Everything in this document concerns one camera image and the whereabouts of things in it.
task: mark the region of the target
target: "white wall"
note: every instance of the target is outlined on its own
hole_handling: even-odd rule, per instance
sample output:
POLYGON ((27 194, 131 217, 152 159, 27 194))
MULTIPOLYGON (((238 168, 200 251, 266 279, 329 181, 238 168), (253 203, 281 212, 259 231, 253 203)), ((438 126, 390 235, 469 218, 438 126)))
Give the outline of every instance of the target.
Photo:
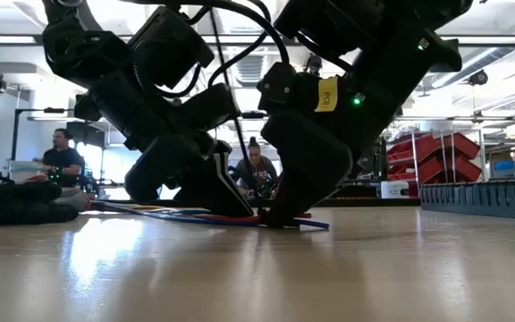
MULTIPOLYGON (((17 97, 3 94, 0 96, 0 171, 6 173, 7 159, 11 157, 13 141, 14 109, 17 106, 17 97)), ((28 100, 21 99, 19 108, 31 108, 28 100)), ((31 160, 33 157, 42 157, 43 153, 51 148, 53 131, 57 127, 64 127, 64 123, 29 122, 24 113, 21 115, 19 136, 17 141, 17 159, 31 160)))

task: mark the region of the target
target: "pipe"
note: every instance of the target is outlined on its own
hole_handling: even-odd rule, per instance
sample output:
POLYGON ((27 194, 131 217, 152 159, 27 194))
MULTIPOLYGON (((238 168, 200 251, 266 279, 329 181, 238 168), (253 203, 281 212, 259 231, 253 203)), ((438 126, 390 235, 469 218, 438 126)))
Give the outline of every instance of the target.
POLYGON ((515 142, 484 142, 485 146, 515 146, 515 142))
POLYGON ((448 168, 446 167, 446 151, 444 151, 444 135, 442 131, 440 131, 440 144, 443 148, 444 177, 446 179, 446 183, 448 183, 448 168))
POLYGON ((17 89, 17 105, 15 106, 15 116, 13 118, 13 138, 12 138, 12 146, 11 146, 11 161, 15 161, 17 156, 17 138, 19 135, 19 116, 24 110, 19 108, 19 104, 21 103, 21 88, 17 89))
POLYGON ((482 160, 482 181, 486 182, 486 150, 484 147, 484 133, 482 129, 478 129, 479 144, 480 144, 480 160, 482 160))
POLYGON ((456 151, 454 148, 454 131, 451 132, 452 140, 452 180, 456 183, 456 151))
POLYGON ((415 132, 410 132, 410 138, 412 140, 412 157, 415 161, 415 178, 417 179, 417 191, 418 197, 420 198, 420 182, 418 178, 418 156, 417 156, 417 142, 415 140, 415 132))

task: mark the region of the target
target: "yellow label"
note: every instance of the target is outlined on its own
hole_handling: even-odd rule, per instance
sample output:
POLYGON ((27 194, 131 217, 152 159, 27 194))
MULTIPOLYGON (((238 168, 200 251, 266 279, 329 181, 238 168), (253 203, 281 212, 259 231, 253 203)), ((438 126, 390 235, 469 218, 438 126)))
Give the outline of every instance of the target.
POLYGON ((337 78, 319 81, 319 103, 316 112, 332 112, 337 107, 337 78))

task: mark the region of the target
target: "man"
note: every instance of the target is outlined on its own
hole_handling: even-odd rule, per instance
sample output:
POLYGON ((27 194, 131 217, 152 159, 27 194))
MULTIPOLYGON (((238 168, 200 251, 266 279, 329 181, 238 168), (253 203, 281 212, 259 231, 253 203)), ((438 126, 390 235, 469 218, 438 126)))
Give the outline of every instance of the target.
POLYGON ((85 166, 85 160, 74 148, 69 148, 72 135, 66 129, 56 129, 53 133, 53 148, 45 152, 41 162, 41 170, 57 176, 57 182, 62 187, 72 188, 77 185, 80 173, 85 166))
POLYGON ((236 165, 237 176, 241 178, 239 189, 241 194, 244 196, 247 195, 248 191, 251 189, 249 183, 250 175, 256 181, 258 189, 266 185, 268 181, 277 183, 279 179, 274 164, 270 159, 261 155, 261 147, 254 137, 249 139, 248 152, 249 161, 251 163, 251 174, 248 173, 248 168, 246 167, 244 160, 240 160, 236 165))

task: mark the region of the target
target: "cable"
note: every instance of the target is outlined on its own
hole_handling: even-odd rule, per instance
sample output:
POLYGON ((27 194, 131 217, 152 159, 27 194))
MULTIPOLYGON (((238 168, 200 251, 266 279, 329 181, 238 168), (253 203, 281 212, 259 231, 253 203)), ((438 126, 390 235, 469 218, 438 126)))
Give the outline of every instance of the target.
POLYGON ((259 46, 266 40, 267 33, 262 33, 259 35, 259 38, 256 40, 255 43, 251 44, 249 47, 241 51, 239 54, 237 54, 234 58, 229 60, 226 64, 221 65, 215 72, 210 76, 210 80, 207 82, 208 87, 214 85, 215 80, 220 76, 221 73, 229 69, 230 67, 234 66, 236 63, 238 63, 240 60, 244 59, 249 53, 252 51, 258 49, 259 46))
POLYGON ((201 71, 202 71, 202 65, 199 64, 199 65, 196 66, 196 70, 194 71, 194 75, 192 76, 192 80, 190 81, 190 85, 188 85, 188 87, 185 90, 181 91, 181 92, 172 93, 172 92, 167 92, 167 91, 165 91, 163 89, 158 89, 158 91, 160 92, 160 94, 162 96, 168 97, 168 98, 185 97, 196 86, 196 83, 198 82, 198 77, 200 76, 200 72, 201 71))
POLYGON ((192 80, 190 81, 190 84, 188 87, 178 93, 172 93, 165 91, 163 89, 160 89, 157 87, 148 73, 146 72, 146 65, 144 62, 146 61, 143 59, 143 50, 146 44, 148 43, 156 43, 155 41, 151 40, 145 40, 141 41, 137 44, 136 48, 134 49, 134 74, 136 77, 136 80, 139 82, 139 85, 144 89, 144 91, 147 94, 159 96, 159 97, 168 97, 168 98, 178 98, 178 97, 185 97, 187 96, 193 89, 196 87, 196 83, 198 82, 198 78, 200 76, 200 73, 202 71, 202 66, 197 65, 196 70, 194 71, 194 75, 192 76, 192 80))
MULTIPOLYGON (((261 2, 260 0, 248 0, 249 2, 253 3, 257 8, 261 10, 261 12, 264 14, 264 19, 266 19, 268 22, 271 22, 272 16, 269 13, 269 9, 267 9, 267 6, 261 2)), ((234 66, 236 63, 238 63, 240 60, 245 58, 247 55, 249 55, 254 50, 258 49, 258 47, 266 40, 267 32, 263 32, 257 40, 251 44, 249 47, 241 51, 239 54, 237 54, 234 58, 229 60, 226 64, 221 65, 210 77, 210 80, 208 81, 208 87, 214 85, 215 80, 220 76, 221 73, 223 73, 228 68, 234 66)))
POLYGON ((352 67, 350 64, 347 64, 347 62, 345 62, 339 57, 335 57, 334 55, 327 53, 323 48, 321 48, 318 44, 314 43, 313 41, 309 40, 302 33, 297 34, 297 40, 303 46, 305 46, 305 48, 319 55, 321 58, 324 58, 327 62, 335 64, 336 66, 340 67, 346 72, 351 71, 352 67))
POLYGON ((206 13, 210 12, 210 10, 212 10, 212 7, 203 6, 202 9, 200 9, 192 18, 186 20, 186 22, 189 25, 197 24, 198 22, 200 22, 200 20, 202 20, 202 18, 204 18, 206 13))
MULTIPOLYGON (((222 44, 220 43, 220 35, 218 34, 217 23, 215 22, 214 9, 212 9, 210 11, 210 19, 212 21, 212 28, 214 29, 215 44, 218 48, 218 55, 220 57, 220 63, 221 63, 221 65, 225 65, 224 51, 222 50, 222 44)), ((232 91, 232 87, 230 86, 230 80, 228 79, 228 74, 227 74, 226 70, 224 70, 224 82, 225 82, 226 86, 228 87, 228 89, 230 91, 232 91)), ((246 170, 248 171, 249 174, 251 174, 251 162, 249 161, 248 150, 246 149, 246 145, 243 142, 243 133, 241 131, 240 120, 238 120, 238 118, 236 117, 233 119, 233 122, 236 126, 236 133, 238 134, 238 140, 240 141, 241 154, 243 155, 243 161, 246 166, 246 170)), ((258 213, 260 213, 263 211, 263 207, 262 207, 261 198, 258 194, 258 185, 256 183, 256 178, 254 178, 253 175, 250 175, 249 177, 250 177, 249 178, 249 187, 256 193, 257 209, 258 209, 258 213)))
MULTIPOLYGON (((258 4, 258 0, 249 0, 251 3, 260 6, 258 4)), ((279 55, 281 57, 282 62, 289 64, 290 63, 290 55, 287 52, 287 48, 283 43, 282 37, 277 33, 274 26, 271 25, 264 17, 260 16, 255 11, 249 9, 247 6, 243 4, 234 3, 232 0, 176 0, 176 3, 180 4, 192 4, 192 5, 204 5, 204 6, 212 6, 215 8, 225 9, 234 13, 239 13, 257 23, 264 31, 272 38, 275 45, 277 46, 277 50, 279 51, 279 55)))

